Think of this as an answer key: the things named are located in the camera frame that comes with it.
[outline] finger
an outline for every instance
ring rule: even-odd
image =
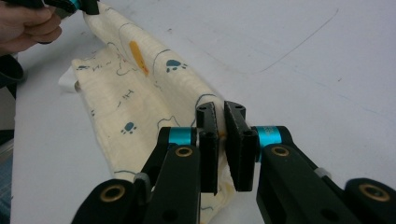
[[[35,42],[40,42],[40,43],[49,43],[54,40],[56,40],[62,33],[61,27],[57,27],[55,30],[53,30],[51,33],[46,34],[46,35],[33,35],[31,38]]]
[[[30,9],[27,7],[11,6],[0,2],[0,14],[5,26],[16,26],[19,24],[40,24],[51,17],[51,10],[47,7]]]
[[[52,14],[48,21],[36,26],[27,26],[24,32],[28,35],[46,35],[54,31],[60,24],[61,18],[56,14]]]
[[[17,53],[25,51],[37,44],[29,35],[20,35],[19,37],[0,44],[0,55]]]

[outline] white cloth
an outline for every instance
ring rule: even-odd
[[[191,67],[111,7],[99,6],[100,15],[85,15],[85,20],[106,47],[72,64],[114,176],[133,181],[161,127],[194,126],[195,107],[203,103],[215,103],[219,134],[224,137],[223,101]],[[219,193],[202,194],[201,223],[209,222],[233,195],[222,147]]]

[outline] human hand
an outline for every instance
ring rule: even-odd
[[[52,42],[62,32],[55,7],[30,9],[0,1],[0,56]]]

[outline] white table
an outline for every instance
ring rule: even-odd
[[[392,0],[103,2],[244,105],[251,125],[287,126],[340,187],[365,176],[396,189]],[[91,190],[111,178],[81,96],[57,85],[72,59],[104,45],[81,13],[63,29],[54,43],[20,54],[29,78],[16,108],[15,224],[70,223]],[[213,223],[262,223],[255,195],[238,194]]]

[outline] robotic arm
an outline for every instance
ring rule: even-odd
[[[254,163],[262,164],[257,204],[265,223],[396,223],[395,190],[367,178],[339,189],[287,128],[249,127],[245,115],[225,102],[226,155],[237,191],[252,191]],[[213,103],[198,106],[196,118],[196,128],[162,128],[134,183],[100,184],[72,223],[198,224],[200,193],[217,193],[219,134]]]

